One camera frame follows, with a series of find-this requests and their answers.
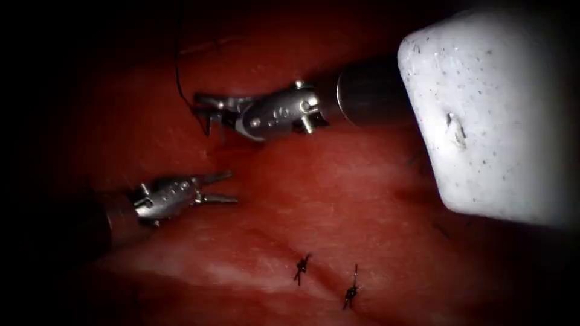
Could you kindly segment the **right arm needle driver jaw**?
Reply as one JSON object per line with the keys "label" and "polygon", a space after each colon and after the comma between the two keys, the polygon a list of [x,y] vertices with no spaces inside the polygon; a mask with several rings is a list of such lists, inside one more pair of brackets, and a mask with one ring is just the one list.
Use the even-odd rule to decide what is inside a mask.
{"label": "right arm needle driver jaw", "polygon": [[234,122],[238,119],[239,113],[235,110],[229,110],[229,108],[218,108],[210,106],[193,106],[192,113],[201,119],[201,121],[210,123],[212,120],[217,119],[221,123]]}
{"label": "right arm needle driver jaw", "polygon": [[225,95],[212,95],[207,93],[195,93],[194,100],[197,103],[216,108],[239,108],[245,103],[252,102],[251,97],[230,97]]}

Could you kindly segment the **left arm needle driver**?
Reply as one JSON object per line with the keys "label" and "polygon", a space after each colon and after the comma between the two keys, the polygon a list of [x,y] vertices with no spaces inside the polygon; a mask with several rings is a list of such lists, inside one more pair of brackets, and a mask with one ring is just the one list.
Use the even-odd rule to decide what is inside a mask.
{"label": "left arm needle driver", "polygon": [[201,185],[195,176],[167,176],[140,183],[130,190],[130,202],[143,226],[158,227],[181,210],[199,204]]}

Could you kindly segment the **left arm needle driver jaw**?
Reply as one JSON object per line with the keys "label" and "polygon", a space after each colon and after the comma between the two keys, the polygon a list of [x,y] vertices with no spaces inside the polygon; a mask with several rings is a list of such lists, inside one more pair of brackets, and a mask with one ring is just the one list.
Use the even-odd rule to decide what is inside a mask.
{"label": "left arm needle driver jaw", "polygon": [[224,181],[228,178],[231,178],[232,176],[233,172],[231,170],[227,170],[214,173],[196,174],[195,179],[199,185],[211,185],[216,182]]}
{"label": "left arm needle driver jaw", "polygon": [[234,196],[218,193],[201,193],[199,195],[199,204],[229,204],[238,203],[238,199]]}

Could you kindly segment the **right arm needle driver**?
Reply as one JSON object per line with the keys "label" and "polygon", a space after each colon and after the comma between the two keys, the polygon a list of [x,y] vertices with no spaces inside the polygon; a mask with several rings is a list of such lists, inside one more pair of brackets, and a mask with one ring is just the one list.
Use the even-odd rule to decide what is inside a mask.
{"label": "right arm needle driver", "polygon": [[287,88],[252,98],[240,110],[234,130],[253,141],[265,142],[292,133],[311,135],[329,125],[315,88],[296,81]]}

